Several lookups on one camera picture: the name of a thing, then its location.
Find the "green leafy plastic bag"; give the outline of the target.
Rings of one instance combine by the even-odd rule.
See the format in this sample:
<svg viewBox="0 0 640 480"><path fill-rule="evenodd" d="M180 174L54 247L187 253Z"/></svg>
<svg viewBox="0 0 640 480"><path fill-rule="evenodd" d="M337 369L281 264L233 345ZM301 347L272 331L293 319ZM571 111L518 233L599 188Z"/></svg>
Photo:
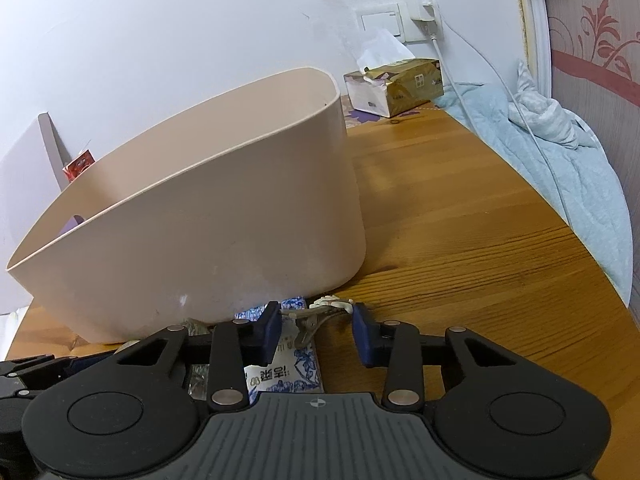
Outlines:
<svg viewBox="0 0 640 480"><path fill-rule="evenodd" d="M352 302L341 300L337 296L323 296L311 301L302 297L290 298L280 303L282 318L289 318L295 322L298 335L295 348L303 349L314 344L314 334L329 318L343 314L352 314Z"/></svg>

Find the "blue white tissue pack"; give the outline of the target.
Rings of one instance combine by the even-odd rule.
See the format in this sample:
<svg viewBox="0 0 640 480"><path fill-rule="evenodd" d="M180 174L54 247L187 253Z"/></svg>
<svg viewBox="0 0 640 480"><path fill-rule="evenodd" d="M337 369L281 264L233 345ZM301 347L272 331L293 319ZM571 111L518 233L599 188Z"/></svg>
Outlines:
<svg viewBox="0 0 640 480"><path fill-rule="evenodd" d="M267 366L244 368L250 404L261 392L318 393L323 391L314 345L296 349L298 328L293 320L282 318L282 332L276 353Z"/></svg>

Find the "white purple cabinet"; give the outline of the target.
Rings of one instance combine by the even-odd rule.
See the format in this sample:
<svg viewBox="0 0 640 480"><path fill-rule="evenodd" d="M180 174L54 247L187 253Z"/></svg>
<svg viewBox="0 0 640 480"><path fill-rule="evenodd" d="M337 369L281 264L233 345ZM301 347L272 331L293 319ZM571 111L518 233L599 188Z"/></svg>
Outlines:
<svg viewBox="0 0 640 480"><path fill-rule="evenodd" d="M2 314L26 307L32 296L6 272L6 264L32 225L67 185L53 124L41 113L1 156Z"/></svg>

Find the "red milk carton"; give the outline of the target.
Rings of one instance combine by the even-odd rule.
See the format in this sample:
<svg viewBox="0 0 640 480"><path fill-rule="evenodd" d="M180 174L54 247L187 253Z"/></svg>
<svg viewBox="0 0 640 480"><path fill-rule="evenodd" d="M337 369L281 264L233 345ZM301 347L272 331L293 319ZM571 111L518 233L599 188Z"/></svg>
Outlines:
<svg viewBox="0 0 640 480"><path fill-rule="evenodd" d="M63 172L68 182L73 182L73 180L77 179L84 171L86 171L90 166L92 166L96 160L93 157L93 154L88 150L82 151L75 158L73 158L68 164L63 167Z"/></svg>

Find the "light blue quilt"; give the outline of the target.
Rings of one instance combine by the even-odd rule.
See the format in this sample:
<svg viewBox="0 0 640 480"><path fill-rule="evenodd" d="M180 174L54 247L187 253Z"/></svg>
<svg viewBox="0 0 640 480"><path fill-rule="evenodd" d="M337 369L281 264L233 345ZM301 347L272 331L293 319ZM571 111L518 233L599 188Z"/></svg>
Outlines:
<svg viewBox="0 0 640 480"><path fill-rule="evenodd" d="M472 129L570 224L629 304L629 211L620 180L586 122L543 96L523 62L515 96L492 84L458 84L447 87L436 105Z"/></svg>

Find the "beige plastic storage bin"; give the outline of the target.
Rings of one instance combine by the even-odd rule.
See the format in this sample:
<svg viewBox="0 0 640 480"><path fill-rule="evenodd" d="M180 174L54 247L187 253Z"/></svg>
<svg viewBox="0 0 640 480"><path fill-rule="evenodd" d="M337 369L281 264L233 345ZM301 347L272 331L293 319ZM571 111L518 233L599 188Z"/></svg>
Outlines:
<svg viewBox="0 0 640 480"><path fill-rule="evenodd" d="M366 234L340 92L312 67L201 102L100 158L6 268L93 344L348 282Z"/></svg>

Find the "gold tissue box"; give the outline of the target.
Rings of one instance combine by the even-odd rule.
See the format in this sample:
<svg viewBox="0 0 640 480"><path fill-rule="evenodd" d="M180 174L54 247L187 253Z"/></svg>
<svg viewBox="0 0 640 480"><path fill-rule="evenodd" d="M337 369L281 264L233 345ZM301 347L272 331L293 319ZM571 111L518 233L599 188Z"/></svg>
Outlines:
<svg viewBox="0 0 640 480"><path fill-rule="evenodd" d="M366 37L358 68L343 76L352 107L392 118L444 94L437 58L417 58L387 30Z"/></svg>

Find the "white plugged charger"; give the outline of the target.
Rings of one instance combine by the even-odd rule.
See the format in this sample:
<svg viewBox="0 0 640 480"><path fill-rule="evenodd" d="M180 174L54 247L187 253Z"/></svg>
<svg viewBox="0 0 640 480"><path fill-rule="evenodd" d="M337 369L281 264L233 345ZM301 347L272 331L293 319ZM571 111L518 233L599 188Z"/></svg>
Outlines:
<svg viewBox="0 0 640 480"><path fill-rule="evenodd" d="M442 36L442 17L435 0L407 0L407 8L421 38L432 40Z"/></svg>

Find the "patterned headboard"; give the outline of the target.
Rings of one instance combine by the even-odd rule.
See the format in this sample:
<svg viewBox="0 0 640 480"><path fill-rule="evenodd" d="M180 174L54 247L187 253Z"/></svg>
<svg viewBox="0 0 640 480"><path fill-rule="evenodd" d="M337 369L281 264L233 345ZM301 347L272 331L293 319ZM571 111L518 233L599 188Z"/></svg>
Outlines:
<svg viewBox="0 0 640 480"><path fill-rule="evenodd" d="M639 313L639 0L546 0L552 96L597 133L634 237L629 307Z"/></svg>

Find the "white wall switch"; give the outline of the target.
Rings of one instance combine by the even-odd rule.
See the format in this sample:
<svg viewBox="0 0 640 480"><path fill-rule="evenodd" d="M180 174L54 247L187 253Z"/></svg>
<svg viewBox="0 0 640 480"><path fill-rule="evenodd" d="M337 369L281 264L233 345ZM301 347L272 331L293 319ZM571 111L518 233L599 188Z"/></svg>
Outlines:
<svg viewBox="0 0 640 480"><path fill-rule="evenodd" d="M358 25L364 32L387 30L400 42L405 41L399 6L396 2L366 6L356 10Z"/></svg>

